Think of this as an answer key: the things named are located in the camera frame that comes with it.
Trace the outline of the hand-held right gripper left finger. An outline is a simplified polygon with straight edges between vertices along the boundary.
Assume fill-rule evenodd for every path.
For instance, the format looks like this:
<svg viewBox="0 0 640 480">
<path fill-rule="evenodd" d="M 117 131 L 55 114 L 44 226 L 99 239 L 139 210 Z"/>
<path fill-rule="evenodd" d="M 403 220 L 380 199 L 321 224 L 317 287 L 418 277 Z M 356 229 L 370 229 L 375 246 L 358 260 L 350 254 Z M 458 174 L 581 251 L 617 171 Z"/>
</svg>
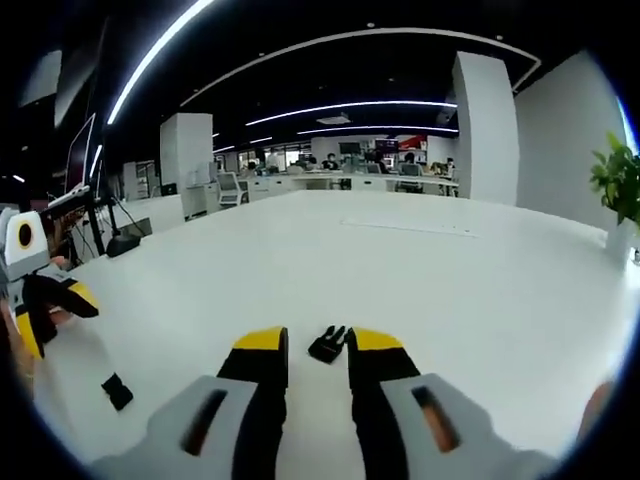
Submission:
<svg viewBox="0 0 640 480">
<path fill-rule="evenodd" d="M 96 460 L 96 479 L 273 479 L 288 388 L 288 331 L 237 340 L 215 376 L 156 410 L 131 449 Z"/>
</svg>

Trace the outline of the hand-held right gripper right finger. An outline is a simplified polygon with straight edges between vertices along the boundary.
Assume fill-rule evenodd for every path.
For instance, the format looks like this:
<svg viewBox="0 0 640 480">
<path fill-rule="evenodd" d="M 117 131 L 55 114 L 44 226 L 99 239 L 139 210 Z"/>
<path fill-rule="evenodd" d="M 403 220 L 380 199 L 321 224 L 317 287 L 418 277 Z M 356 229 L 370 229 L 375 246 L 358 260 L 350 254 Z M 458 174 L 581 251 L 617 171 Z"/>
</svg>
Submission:
<svg viewBox="0 0 640 480">
<path fill-rule="evenodd" d="M 395 337 L 347 335 L 352 419 L 368 479 L 548 479 L 555 460 L 501 438 L 489 413 Z"/>
</svg>

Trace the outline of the person's left hand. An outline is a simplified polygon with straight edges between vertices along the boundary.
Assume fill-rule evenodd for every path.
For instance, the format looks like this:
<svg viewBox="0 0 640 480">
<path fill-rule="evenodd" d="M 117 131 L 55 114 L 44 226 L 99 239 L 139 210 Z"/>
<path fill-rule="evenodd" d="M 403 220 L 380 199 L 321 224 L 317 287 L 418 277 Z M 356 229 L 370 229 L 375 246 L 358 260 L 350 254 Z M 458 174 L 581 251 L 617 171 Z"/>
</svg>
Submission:
<svg viewBox="0 0 640 480">
<path fill-rule="evenodd" d="M 27 392 L 28 398 L 33 400 L 35 359 L 24 346 L 24 342 L 11 317 L 8 302 L 4 298 L 1 299 L 1 312 L 8 332 L 9 349 L 14 368 L 22 386 Z"/>
</svg>

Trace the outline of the person's right hand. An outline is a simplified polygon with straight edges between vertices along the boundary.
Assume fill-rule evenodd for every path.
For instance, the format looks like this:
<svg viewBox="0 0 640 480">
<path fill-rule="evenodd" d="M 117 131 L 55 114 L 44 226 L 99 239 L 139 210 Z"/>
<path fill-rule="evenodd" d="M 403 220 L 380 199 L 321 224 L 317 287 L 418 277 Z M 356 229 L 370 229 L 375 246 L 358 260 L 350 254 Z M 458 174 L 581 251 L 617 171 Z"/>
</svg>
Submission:
<svg viewBox="0 0 640 480">
<path fill-rule="evenodd" d="M 580 443 L 593 428 L 606 407 L 612 395 L 615 382 L 610 379 L 601 383 L 587 401 L 580 426 L 576 435 L 576 442 Z"/>
</svg>

